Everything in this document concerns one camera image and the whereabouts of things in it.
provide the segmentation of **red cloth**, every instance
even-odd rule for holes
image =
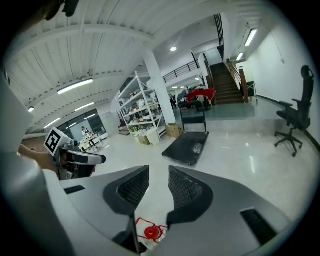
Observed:
[[[209,88],[205,90],[198,89],[198,90],[195,90],[194,92],[189,93],[187,98],[188,98],[188,102],[191,102],[191,100],[194,97],[202,95],[204,97],[207,97],[209,101],[211,101],[214,98],[215,94],[216,94],[216,90],[214,88]]]

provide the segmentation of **black cart platform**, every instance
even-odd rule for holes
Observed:
[[[198,162],[208,136],[208,131],[184,132],[162,153],[162,156],[193,166]]]

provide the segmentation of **shelving unit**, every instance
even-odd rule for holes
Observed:
[[[166,128],[164,126],[159,126],[163,118],[163,114],[159,108],[159,103],[148,101],[150,100],[149,96],[152,93],[154,93],[154,91],[148,88],[148,86],[141,81],[136,71],[135,77],[117,97],[117,103],[119,104],[122,117],[125,120],[130,134],[133,136],[141,134],[141,130],[145,130],[146,133],[148,133],[148,131],[154,131],[153,129],[157,129],[159,138],[166,133]],[[145,105],[141,107],[138,105],[135,106],[135,104],[141,99],[144,100]],[[150,120],[141,120],[143,119],[143,114],[144,116],[147,115]],[[132,127],[134,126],[137,126],[140,130],[133,132]]]

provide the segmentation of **wooden stair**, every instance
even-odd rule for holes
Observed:
[[[210,68],[216,90],[216,104],[244,103],[244,98],[226,65],[220,63],[212,65]]]

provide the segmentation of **ceiling light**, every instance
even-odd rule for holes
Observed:
[[[236,58],[236,61],[240,60],[243,55],[244,55],[244,53],[243,53],[243,52],[240,52],[239,55],[238,55],[238,58]]]
[[[94,80],[93,80],[92,78],[90,78],[90,79],[85,80],[85,81],[77,82],[77,83],[75,83],[75,84],[73,84],[73,85],[70,85],[70,86],[64,88],[64,89],[58,90],[57,93],[58,93],[59,95],[61,95],[61,94],[64,94],[64,93],[66,93],[66,92],[68,92],[68,91],[71,91],[71,90],[73,90],[73,89],[75,89],[75,88],[78,88],[78,87],[80,87],[80,86],[84,86],[84,85],[87,85],[87,84],[91,84],[93,81],[94,81]]]
[[[43,127],[44,129],[46,129],[47,127],[49,127],[50,125],[54,124],[55,122],[59,121],[61,118],[57,118],[56,120],[52,121],[51,123],[49,123],[48,125],[46,125],[45,127]]]
[[[94,117],[96,114],[92,114],[92,115],[89,115],[88,117],[86,117],[84,120],[87,120],[88,118],[92,118]]]
[[[86,107],[89,107],[89,106],[91,106],[91,105],[93,105],[93,104],[95,104],[95,103],[94,103],[94,102],[91,102],[91,103],[89,103],[89,104],[87,104],[87,105],[84,105],[84,106],[81,106],[81,107],[75,109],[74,111],[82,110],[82,109],[84,109],[84,108],[86,108]]]
[[[257,33],[257,29],[251,29],[248,39],[246,40],[244,46],[247,47],[250,45],[252,39],[254,39],[255,34]]]

